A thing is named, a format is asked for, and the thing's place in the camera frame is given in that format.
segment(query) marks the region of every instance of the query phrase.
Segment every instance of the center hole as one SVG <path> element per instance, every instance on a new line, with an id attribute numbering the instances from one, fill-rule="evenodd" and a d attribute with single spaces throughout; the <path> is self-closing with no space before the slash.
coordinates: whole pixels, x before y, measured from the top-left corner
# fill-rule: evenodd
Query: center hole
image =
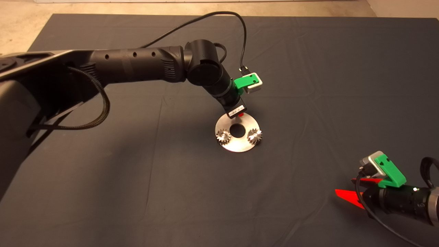
<path id="1" fill-rule="evenodd" d="M 245 128 L 240 123 L 235 123 L 230 126 L 230 134 L 236 138 L 243 137 L 245 135 Z"/>

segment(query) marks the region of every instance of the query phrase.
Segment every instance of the robotic arm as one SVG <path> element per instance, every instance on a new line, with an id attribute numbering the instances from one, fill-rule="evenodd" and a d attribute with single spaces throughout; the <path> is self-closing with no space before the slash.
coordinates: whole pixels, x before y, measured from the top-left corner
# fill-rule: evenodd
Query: robotic arm
<path id="1" fill-rule="evenodd" d="M 89 78 L 72 73 L 71 68 Z M 32 126 L 61 117 L 98 94 L 90 78 L 100 81 L 102 87 L 187 79 L 211 94 L 229 118 L 247 109 L 240 97 L 242 88 L 235 85 L 208 40 L 189 42 L 184 49 L 50 51 L 0 58 L 0 199 L 36 138 L 38 128 Z"/>

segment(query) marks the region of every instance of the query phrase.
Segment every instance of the silver metal plate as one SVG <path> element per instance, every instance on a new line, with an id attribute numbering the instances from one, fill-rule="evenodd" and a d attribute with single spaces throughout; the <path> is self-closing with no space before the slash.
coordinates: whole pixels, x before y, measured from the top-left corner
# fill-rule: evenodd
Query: silver metal plate
<path id="1" fill-rule="evenodd" d="M 244 126 L 245 134 L 239 138 L 231 136 L 230 141 L 227 144 L 223 144 L 221 146 L 229 151 L 236 153 L 249 151 L 250 149 L 255 147 L 254 144 L 250 143 L 247 140 L 247 134 L 251 129 L 259 130 L 259 125 L 252 116 L 246 113 L 244 113 L 243 116 L 238 116 L 233 119 L 230 119 L 227 114 L 222 115 L 216 123 L 215 133 L 223 129 L 230 131 L 230 127 L 234 124 L 241 124 L 242 126 Z"/>

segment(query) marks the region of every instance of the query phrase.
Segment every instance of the gear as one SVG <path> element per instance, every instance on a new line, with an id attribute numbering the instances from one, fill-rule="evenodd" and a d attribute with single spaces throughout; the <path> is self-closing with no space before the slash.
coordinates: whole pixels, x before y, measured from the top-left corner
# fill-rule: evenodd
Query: gear
<path id="1" fill-rule="evenodd" d="M 256 145 L 262 140 L 262 131 L 257 129 L 251 129 L 247 134 L 247 140 Z"/>
<path id="2" fill-rule="evenodd" d="M 229 143 L 231 138 L 230 132 L 227 130 L 219 130 L 216 133 L 216 140 L 221 144 L 221 145 L 225 145 L 227 143 Z"/>

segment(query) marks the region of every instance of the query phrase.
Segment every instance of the table surface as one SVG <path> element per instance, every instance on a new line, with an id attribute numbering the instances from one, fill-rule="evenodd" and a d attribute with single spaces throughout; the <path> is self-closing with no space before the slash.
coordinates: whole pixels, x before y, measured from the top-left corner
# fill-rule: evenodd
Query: table surface
<path id="1" fill-rule="evenodd" d="M 31 51 L 138 47 L 187 16 L 53 15 Z M 55 131 L 0 203 L 5 246 L 409 246 L 336 197 L 381 150 L 424 186 L 439 157 L 439 22 L 405 18 L 246 17 L 244 64 L 264 81 L 245 95 L 264 134 L 231 153 L 214 137 L 220 105 L 190 83 L 109 85 L 108 119 Z M 239 76 L 234 17 L 192 24 L 156 44 L 208 39 Z M 64 122 L 101 110 L 96 97 Z M 437 246 L 437 229 L 379 214 Z"/>

